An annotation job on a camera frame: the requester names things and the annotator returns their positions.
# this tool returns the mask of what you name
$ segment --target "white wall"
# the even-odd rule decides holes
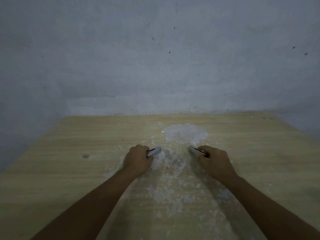
[[[319,0],[0,0],[0,169],[66,115],[271,110],[320,138],[319,10]]]

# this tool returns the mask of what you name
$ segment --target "plywood board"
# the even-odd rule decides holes
[[[109,178],[136,144],[162,153],[97,239],[264,239],[237,199],[198,168],[183,133],[178,141],[163,133],[185,124],[207,133],[186,141],[226,150],[242,177],[320,229],[319,143],[274,116],[72,116],[0,174],[0,239],[32,237]]]

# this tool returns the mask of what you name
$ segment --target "hand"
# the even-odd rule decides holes
[[[135,178],[148,171],[152,164],[153,156],[147,158],[147,150],[150,149],[145,145],[136,145],[131,147],[123,161],[122,169],[133,174]]]
[[[210,154],[210,158],[206,158],[204,154],[201,154],[198,160],[202,168],[212,178],[224,183],[226,180],[238,176],[225,151],[207,145],[199,146],[198,150],[203,150]]]

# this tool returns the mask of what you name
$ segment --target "light wood tabletop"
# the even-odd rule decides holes
[[[226,150],[240,176],[320,230],[320,144],[270,114],[70,116],[0,173],[0,239],[31,238],[137,144],[162,152],[97,239],[265,239],[237,199],[199,169],[191,141]]]

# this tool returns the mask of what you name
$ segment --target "gray wall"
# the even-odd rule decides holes
[[[320,138],[319,3],[0,0],[0,169],[66,115],[270,110]]]

